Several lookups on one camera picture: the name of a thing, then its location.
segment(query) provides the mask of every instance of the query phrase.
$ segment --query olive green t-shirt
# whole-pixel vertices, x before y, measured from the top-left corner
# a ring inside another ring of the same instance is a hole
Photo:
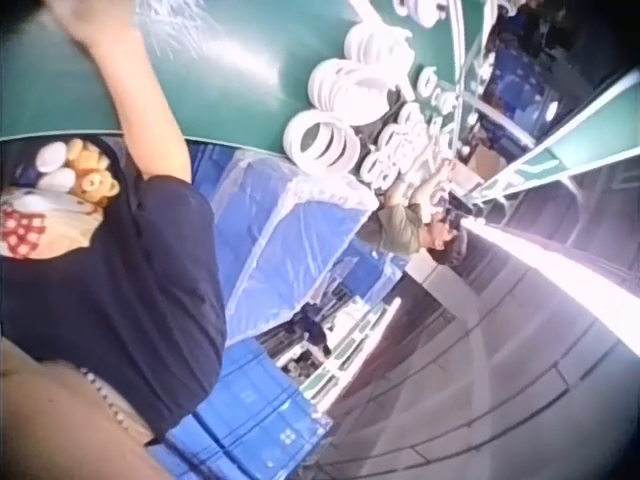
[[[382,207],[371,214],[357,236],[375,250],[408,257],[422,248],[422,224],[420,204]]]

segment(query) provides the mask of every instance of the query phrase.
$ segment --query green table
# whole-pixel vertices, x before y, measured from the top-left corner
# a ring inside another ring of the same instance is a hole
[[[343,56],[359,17],[347,0],[203,0],[182,25],[143,21],[171,107],[190,139],[280,153],[289,119],[310,107],[307,81],[322,60]],[[387,23],[414,33],[418,65],[453,80],[449,22],[425,30],[373,0]],[[45,13],[3,37],[0,140],[58,132],[117,132],[93,65]]]

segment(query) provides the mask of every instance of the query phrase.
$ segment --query dark t-shirt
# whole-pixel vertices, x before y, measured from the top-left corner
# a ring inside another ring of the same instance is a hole
[[[162,439],[220,371],[226,325],[213,213],[176,178],[152,177],[135,196],[123,190],[88,247],[2,258],[2,334],[38,361],[92,371]]]

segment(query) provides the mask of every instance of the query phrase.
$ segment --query hand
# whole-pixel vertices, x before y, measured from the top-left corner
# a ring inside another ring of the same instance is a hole
[[[134,0],[44,0],[67,34],[88,49],[134,29]]]

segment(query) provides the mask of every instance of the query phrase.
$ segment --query fluorescent light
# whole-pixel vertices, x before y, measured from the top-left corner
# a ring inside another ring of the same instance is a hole
[[[550,122],[551,120],[553,120],[553,117],[556,116],[556,113],[558,113],[558,102],[551,102],[551,105],[549,105],[549,108],[547,108],[547,113],[544,115],[544,119],[547,122]]]
[[[470,218],[462,222],[469,230],[540,271],[640,355],[640,322],[633,315],[640,312],[640,298],[559,253]]]

